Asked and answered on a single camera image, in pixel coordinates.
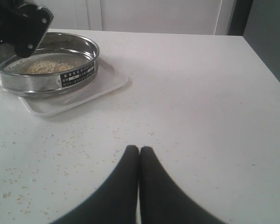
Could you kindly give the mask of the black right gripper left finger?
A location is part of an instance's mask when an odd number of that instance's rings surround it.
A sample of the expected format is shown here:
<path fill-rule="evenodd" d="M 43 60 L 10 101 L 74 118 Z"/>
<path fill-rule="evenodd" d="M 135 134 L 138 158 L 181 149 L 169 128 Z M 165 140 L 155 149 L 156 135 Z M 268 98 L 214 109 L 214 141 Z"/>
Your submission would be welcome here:
<path fill-rule="evenodd" d="M 127 146 L 105 182 L 82 204 L 53 223 L 135 224 L 139 164 L 139 149 Z"/>

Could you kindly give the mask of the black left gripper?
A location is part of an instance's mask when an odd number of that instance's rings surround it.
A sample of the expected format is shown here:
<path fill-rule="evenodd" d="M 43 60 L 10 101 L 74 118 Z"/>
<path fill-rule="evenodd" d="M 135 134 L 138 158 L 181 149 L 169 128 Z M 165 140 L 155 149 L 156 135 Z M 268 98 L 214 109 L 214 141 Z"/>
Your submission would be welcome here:
<path fill-rule="evenodd" d="M 0 0 L 0 45 L 14 47 L 17 56 L 30 57 L 46 35 L 53 13 L 33 0 Z"/>

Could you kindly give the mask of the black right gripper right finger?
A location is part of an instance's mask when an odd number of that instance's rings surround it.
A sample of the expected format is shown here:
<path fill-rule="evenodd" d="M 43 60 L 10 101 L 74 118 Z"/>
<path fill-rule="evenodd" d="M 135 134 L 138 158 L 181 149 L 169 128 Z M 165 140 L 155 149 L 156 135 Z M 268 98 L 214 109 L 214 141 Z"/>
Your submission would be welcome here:
<path fill-rule="evenodd" d="M 139 187 L 143 224 L 223 223 L 179 188 L 151 147 L 143 147 L 140 150 Z"/>

